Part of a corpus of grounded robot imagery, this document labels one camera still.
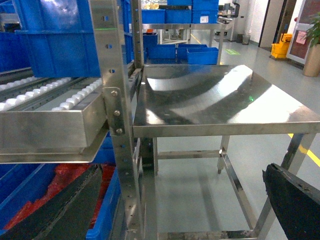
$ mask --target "bolt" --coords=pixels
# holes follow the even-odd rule
[[[111,92],[111,95],[114,96],[114,97],[116,97],[116,96],[118,96],[118,92],[117,92],[117,91],[112,91],[112,92]]]
[[[124,131],[122,130],[122,128],[118,128],[115,132],[116,132],[117,134],[122,134]]]
[[[121,114],[121,113],[120,113],[120,111],[118,111],[118,110],[114,111],[114,113],[113,113],[113,115],[116,116],[116,117],[119,117],[120,114]]]

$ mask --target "potted plant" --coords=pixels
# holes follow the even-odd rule
[[[317,77],[320,72],[320,12],[312,19],[313,26],[306,32],[310,39],[310,49],[303,68],[303,75]]]

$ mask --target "red item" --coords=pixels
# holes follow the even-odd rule
[[[81,176],[88,168],[90,164],[59,164],[55,169],[55,176],[47,188],[45,195],[36,200],[34,203],[28,201],[18,213],[8,222],[8,224],[3,228],[4,230],[9,230],[16,224],[27,218],[29,215],[33,214],[36,210],[41,208],[55,195],[60,193],[66,186],[72,183],[76,178]],[[104,201],[108,186],[110,184],[111,178],[115,171],[114,166],[109,166],[102,164],[102,182],[99,192],[98,201],[95,206],[94,214],[90,222],[90,229],[94,228],[97,221],[100,208]]]

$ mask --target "gray floor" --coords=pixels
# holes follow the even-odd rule
[[[208,44],[209,33],[193,35]],[[298,101],[320,114],[320,77],[305,77],[302,70],[269,58],[270,53],[254,45],[224,43],[222,64],[247,65]],[[233,49],[240,55],[229,55]],[[220,146],[220,137],[159,138],[159,151],[212,150]],[[232,136],[229,156],[258,217],[266,200],[262,170],[270,163],[282,162],[290,137],[281,135]],[[320,137],[311,150],[320,156]],[[158,231],[202,232],[247,229],[237,198],[225,171],[217,174],[217,159],[160,160],[156,178]],[[307,157],[298,176],[320,189],[320,168]],[[286,240],[276,220],[268,240]]]

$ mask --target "table top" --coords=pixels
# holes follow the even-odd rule
[[[135,137],[319,133],[320,116],[245,65],[147,65]]]

